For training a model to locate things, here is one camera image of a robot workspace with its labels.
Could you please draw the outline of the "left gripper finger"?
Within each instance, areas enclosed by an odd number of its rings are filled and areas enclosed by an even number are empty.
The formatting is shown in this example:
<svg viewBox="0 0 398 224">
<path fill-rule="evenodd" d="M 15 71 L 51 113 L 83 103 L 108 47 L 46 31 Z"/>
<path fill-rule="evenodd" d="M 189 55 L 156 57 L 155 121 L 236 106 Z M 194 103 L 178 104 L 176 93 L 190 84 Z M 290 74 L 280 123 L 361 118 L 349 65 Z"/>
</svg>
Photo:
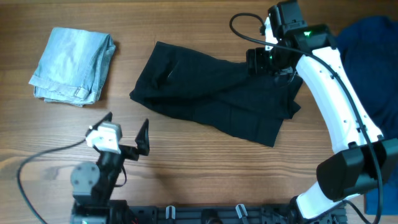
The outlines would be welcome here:
<svg viewBox="0 0 398 224">
<path fill-rule="evenodd" d="M 136 138 L 137 153 L 143 156 L 148 156 L 150 152 L 149 146 L 149 120 L 146 119 L 141 126 Z"/>
<path fill-rule="evenodd" d="M 113 113 L 109 112 L 107 115 L 105 115 L 101 120 L 99 120 L 97 123 L 94 125 L 89 126 L 85 136 L 88 136 L 92 131 L 96 131 L 98 129 L 98 126 L 101 125 L 103 122 L 111 122 L 113 118 Z"/>
</svg>

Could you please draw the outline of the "black shorts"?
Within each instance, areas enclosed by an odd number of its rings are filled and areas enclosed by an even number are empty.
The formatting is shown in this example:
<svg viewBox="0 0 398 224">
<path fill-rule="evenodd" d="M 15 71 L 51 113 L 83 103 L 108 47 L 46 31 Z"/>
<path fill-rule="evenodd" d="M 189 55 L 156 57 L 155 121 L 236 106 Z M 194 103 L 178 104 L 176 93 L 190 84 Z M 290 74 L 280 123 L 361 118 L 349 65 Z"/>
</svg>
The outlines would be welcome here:
<svg viewBox="0 0 398 224">
<path fill-rule="evenodd" d="M 175 119 L 194 121 L 272 147 L 294 101 L 298 76 L 251 75 L 245 62 L 157 42 L 130 98 Z"/>
</svg>

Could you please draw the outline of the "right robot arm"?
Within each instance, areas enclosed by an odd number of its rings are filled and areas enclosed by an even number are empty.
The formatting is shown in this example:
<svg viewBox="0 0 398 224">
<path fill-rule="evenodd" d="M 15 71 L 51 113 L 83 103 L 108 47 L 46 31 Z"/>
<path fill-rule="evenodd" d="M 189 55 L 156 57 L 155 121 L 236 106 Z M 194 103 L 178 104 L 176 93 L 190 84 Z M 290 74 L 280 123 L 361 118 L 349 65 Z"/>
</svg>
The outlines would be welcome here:
<svg viewBox="0 0 398 224">
<path fill-rule="evenodd" d="M 373 189 L 382 189 L 397 164 L 397 140 L 387 140 L 349 82 L 328 26 L 309 26 L 296 1 L 268 10 L 262 22 L 264 55 L 250 58 L 256 72 L 270 68 L 299 75 L 318 105 L 333 155 L 318 165 L 317 181 L 297 196 L 290 223 L 309 223 Z"/>
</svg>

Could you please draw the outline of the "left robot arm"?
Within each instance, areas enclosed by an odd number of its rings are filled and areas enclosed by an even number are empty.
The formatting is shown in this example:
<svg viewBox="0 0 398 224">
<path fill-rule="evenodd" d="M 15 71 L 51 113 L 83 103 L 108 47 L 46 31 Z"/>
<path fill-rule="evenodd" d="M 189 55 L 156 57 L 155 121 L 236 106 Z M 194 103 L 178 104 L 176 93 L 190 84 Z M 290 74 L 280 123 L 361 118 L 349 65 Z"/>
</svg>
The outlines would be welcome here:
<svg viewBox="0 0 398 224">
<path fill-rule="evenodd" d="M 138 223 L 138 217 L 130 210 L 126 200 L 112 200 L 120 173 L 125 173 L 124 161 L 137 161 L 140 156 L 148 156 L 149 120 L 146 119 L 136 138 L 135 146 L 119 143 L 122 138 L 121 125 L 112 122 L 108 113 L 85 134 L 85 142 L 99 152 L 97 162 L 84 162 L 77 165 L 71 174 L 73 198 L 75 199 L 70 223 L 110 224 Z"/>
</svg>

